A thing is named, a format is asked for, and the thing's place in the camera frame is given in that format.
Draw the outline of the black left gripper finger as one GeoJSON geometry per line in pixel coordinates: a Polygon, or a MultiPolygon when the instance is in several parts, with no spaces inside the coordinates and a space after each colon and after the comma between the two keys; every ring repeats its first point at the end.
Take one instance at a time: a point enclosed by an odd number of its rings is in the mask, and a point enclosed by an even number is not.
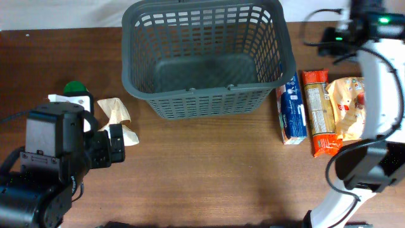
{"type": "Polygon", "coordinates": [[[123,140],[122,124],[111,124],[110,141],[111,141],[111,162],[121,163],[125,161],[125,145],[123,140]]]}
{"type": "Polygon", "coordinates": [[[49,94],[47,98],[50,102],[69,102],[83,106],[86,111],[94,114],[94,98],[88,91],[67,92],[64,95],[49,94]]]}

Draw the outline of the yellow coffee sachet bag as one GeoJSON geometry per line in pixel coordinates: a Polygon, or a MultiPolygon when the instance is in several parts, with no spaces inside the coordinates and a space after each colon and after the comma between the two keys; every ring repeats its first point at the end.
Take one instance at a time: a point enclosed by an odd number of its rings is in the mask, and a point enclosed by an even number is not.
{"type": "Polygon", "coordinates": [[[365,84],[363,77],[344,77],[327,86],[338,138],[361,139],[365,127],[365,84]]]}

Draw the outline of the orange biscuit packet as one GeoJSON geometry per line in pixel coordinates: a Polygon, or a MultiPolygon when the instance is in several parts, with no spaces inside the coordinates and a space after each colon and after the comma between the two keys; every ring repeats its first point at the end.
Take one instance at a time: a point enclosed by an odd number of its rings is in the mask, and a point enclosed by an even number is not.
{"type": "Polygon", "coordinates": [[[328,70],[303,71],[301,77],[315,150],[313,156],[334,156],[342,147],[342,140],[336,133],[333,108],[326,90],[328,70]]]}

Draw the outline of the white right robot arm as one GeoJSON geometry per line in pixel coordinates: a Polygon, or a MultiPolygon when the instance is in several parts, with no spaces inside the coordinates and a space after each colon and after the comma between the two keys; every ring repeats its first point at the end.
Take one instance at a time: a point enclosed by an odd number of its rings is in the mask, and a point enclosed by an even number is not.
{"type": "MultiPolygon", "coordinates": [[[[343,227],[368,199],[404,178],[404,16],[381,1],[336,9],[338,25],[315,44],[354,58],[366,87],[361,140],[327,164],[337,180],[303,221],[343,227]]],[[[121,81],[166,120],[207,120],[256,110],[296,73],[279,1],[139,1],[121,20],[121,81]]]]}

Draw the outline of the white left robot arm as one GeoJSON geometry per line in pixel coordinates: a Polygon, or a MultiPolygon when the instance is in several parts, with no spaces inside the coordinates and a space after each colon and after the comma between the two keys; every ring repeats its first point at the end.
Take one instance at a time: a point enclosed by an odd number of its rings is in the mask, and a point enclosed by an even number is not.
{"type": "Polygon", "coordinates": [[[98,166],[98,121],[82,105],[41,104],[27,113],[25,145],[1,164],[1,227],[59,227],[73,195],[98,166]]]}

